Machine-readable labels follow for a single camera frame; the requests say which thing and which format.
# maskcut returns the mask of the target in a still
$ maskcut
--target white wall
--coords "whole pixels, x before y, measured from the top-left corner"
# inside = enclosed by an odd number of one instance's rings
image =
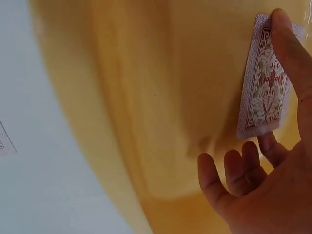
[[[0,233],[129,234],[73,139],[44,71],[25,0],[0,1]]]

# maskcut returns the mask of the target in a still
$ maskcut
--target finger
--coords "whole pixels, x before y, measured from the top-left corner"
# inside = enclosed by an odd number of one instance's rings
[[[258,142],[262,154],[274,168],[285,160],[288,150],[276,141],[273,132],[258,136]]]
[[[312,58],[292,31],[285,11],[272,13],[272,43],[278,61],[289,76],[299,100],[312,97]]]
[[[224,188],[215,162],[209,154],[201,154],[198,157],[198,179],[200,187],[210,205],[221,216],[224,216],[226,209],[237,198]]]
[[[289,17],[280,9],[272,14],[272,43],[276,57],[297,93],[300,136],[308,154],[312,155],[312,58],[292,33]]]
[[[226,182],[231,194],[241,197],[252,190],[245,178],[243,159],[238,151],[231,150],[225,154],[224,167]]]
[[[256,189],[267,177],[267,173],[260,165],[259,152],[255,143],[246,142],[242,147],[243,167],[246,179]]]

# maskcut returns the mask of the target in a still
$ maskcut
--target playing card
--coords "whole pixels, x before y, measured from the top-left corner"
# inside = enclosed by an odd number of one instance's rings
[[[304,28],[292,30],[301,41]],[[282,125],[285,117],[290,81],[278,62],[271,42],[271,18],[256,17],[250,45],[240,104],[237,138],[255,137]]]

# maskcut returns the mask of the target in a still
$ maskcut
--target hand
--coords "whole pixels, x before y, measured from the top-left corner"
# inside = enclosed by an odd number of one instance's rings
[[[198,157],[203,193],[233,234],[312,233],[312,58],[291,28],[286,13],[275,10],[272,42],[298,96],[301,141],[288,151],[272,132],[258,137],[262,154],[274,167],[269,175],[260,165],[254,143],[245,143],[242,155],[227,152],[224,166],[229,192],[220,182],[212,157]]]

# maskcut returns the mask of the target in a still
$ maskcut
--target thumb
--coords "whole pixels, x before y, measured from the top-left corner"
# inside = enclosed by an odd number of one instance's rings
[[[312,156],[312,58],[293,34],[291,20],[281,9],[272,13],[272,43],[298,96],[300,136]]]

